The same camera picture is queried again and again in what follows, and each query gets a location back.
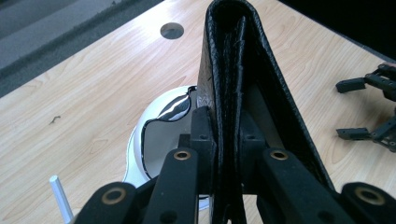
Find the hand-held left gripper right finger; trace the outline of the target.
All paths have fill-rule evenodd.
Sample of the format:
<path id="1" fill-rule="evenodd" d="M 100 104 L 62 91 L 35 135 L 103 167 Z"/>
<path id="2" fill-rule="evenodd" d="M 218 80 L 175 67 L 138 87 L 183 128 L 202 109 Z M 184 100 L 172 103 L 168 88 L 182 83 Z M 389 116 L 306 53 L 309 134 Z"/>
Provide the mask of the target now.
<path id="1" fill-rule="evenodd" d="M 239 146 L 242 189 L 245 194 L 255 194 L 261 179 L 257 163 L 261 160 L 265 140 L 247 111 L 242 111 L 241 114 Z"/>

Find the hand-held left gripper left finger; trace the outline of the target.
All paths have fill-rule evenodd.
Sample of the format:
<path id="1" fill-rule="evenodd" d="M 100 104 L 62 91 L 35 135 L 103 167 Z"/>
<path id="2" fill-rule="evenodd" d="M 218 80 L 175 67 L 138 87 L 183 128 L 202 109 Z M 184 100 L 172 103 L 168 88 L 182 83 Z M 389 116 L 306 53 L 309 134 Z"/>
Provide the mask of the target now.
<path id="1" fill-rule="evenodd" d="M 209 108 L 199 107 L 191 117 L 191 148 L 198 154 L 198 193 L 201 195 L 212 194 L 214 146 Z"/>

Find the black leather wallet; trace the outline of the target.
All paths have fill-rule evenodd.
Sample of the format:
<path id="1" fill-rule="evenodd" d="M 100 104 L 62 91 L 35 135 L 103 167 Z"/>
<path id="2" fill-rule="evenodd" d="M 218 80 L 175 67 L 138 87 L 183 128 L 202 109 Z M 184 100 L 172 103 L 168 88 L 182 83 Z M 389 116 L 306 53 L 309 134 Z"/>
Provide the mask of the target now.
<path id="1" fill-rule="evenodd" d="M 264 224 L 335 224 L 332 182 L 246 0 L 215 0 L 205 15 L 197 108 L 209 108 L 213 138 L 212 224 L 246 224 L 240 175 L 240 122 L 247 111 L 262 131 L 257 163 Z"/>

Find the white round device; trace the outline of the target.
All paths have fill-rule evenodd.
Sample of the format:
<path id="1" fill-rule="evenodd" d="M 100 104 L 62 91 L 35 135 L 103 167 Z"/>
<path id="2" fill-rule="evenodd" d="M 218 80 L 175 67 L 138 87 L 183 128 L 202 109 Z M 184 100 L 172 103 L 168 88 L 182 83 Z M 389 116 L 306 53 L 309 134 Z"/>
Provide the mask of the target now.
<path id="1" fill-rule="evenodd" d="M 148 105 L 127 145 L 123 182 L 140 187 L 160 173 L 167 153 L 178 147 L 179 137 L 191 133 L 196 98 L 195 86 L 182 86 Z"/>

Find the white antenna rod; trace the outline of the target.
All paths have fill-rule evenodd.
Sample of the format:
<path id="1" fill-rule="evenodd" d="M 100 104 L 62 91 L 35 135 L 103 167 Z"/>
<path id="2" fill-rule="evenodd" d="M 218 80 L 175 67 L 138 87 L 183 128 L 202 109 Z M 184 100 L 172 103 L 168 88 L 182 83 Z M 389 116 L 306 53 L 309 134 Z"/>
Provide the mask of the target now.
<path id="1" fill-rule="evenodd" d="M 58 204 L 58 207 L 60 209 L 62 218 L 64 220 L 65 224 L 71 224 L 72 220 L 74 218 L 72 209 L 70 207 L 70 204 L 67 200 L 67 197 L 64 192 L 64 188 L 62 186 L 62 183 L 57 175 L 53 175 L 49 178 L 49 183 L 53 192 L 53 195 L 55 197 L 55 200 Z"/>

